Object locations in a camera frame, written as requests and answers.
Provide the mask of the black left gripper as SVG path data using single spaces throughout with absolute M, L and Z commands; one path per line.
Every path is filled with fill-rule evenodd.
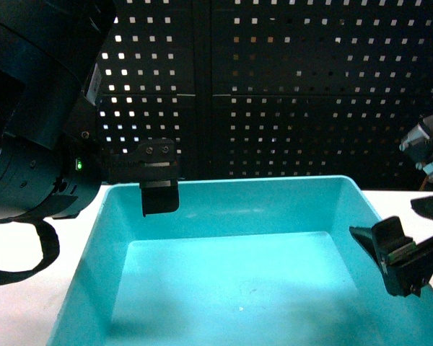
M 143 216 L 173 213 L 180 206 L 180 161 L 169 138 L 140 139 L 126 153 L 115 154 L 95 138 L 99 105 L 80 94 L 65 125 L 65 132 L 95 162 L 105 184 L 139 183 Z

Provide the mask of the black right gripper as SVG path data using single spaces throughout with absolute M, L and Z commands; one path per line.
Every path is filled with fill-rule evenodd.
M 433 220 L 433 196 L 413 199 L 411 207 L 419 216 Z M 421 295 L 433 276 L 433 236 L 416 244 L 405 235 L 397 216 L 371 227 L 351 226 L 349 232 L 377 265 L 390 295 Z

